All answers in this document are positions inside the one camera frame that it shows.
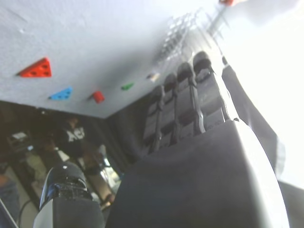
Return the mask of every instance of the blue triangular block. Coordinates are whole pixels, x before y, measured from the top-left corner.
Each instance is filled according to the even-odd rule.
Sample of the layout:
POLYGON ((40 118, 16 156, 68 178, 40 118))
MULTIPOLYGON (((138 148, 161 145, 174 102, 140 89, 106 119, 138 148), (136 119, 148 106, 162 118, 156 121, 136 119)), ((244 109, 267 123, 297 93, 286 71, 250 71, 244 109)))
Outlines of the blue triangular block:
POLYGON ((50 99, 57 100, 57 101, 67 100, 70 98, 72 91, 73 91, 73 88, 68 87, 58 93, 53 94, 52 96, 50 96, 50 99))

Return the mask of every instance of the black t-shirt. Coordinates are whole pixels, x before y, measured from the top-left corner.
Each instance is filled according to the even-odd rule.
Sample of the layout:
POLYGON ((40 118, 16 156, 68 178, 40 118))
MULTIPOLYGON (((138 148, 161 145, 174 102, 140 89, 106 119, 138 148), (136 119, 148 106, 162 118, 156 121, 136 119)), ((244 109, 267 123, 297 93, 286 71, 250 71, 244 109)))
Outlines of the black t-shirt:
POLYGON ((72 129, 69 124, 64 124, 54 133, 54 141, 56 146, 68 156, 80 158, 84 154, 82 140, 85 136, 85 130, 82 126, 72 129))

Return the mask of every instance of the cable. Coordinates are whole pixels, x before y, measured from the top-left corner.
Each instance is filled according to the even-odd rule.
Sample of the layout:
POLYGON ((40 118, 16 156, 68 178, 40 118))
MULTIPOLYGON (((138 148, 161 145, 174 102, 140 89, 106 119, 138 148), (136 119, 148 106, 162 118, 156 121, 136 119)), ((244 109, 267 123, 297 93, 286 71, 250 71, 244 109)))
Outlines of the cable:
POLYGON ((18 227, 19 227, 19 228, 21 228, 21 225, 22 225, 22 223, 21 223, 21 218, 22 218, 22 213, 23 213, 23 211, 24 211, 24 208, 25 208, 30 202, 31 202, 31 200, 28 200, 28 201, 26 201, 26 202, 22 205, 22 208, 21 208, 20 213, 19 213, 19 219, 18 219, 18 227))

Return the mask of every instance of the green block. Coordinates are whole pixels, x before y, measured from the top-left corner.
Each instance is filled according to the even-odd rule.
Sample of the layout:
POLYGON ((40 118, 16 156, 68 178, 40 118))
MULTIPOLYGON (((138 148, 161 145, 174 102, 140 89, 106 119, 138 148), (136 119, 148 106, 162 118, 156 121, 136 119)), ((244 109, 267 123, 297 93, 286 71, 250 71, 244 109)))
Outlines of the green block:
POLYGON ((133 85, 134 85, 134 83, 125 84, 125 85, 122 86, 122 90, 127 91, 127 90, 129 90, 133 85))

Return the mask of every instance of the robotic hand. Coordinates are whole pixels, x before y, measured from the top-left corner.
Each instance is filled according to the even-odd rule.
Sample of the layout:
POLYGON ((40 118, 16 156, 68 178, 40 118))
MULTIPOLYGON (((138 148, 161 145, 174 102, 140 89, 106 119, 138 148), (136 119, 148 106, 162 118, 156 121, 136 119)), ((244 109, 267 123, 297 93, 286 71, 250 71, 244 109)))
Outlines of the robotic hand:
POLYGON ((34 228, 100 228, 105 222, 92 200, 81 170, 69 162, 52 168, 46 178, 34 228))

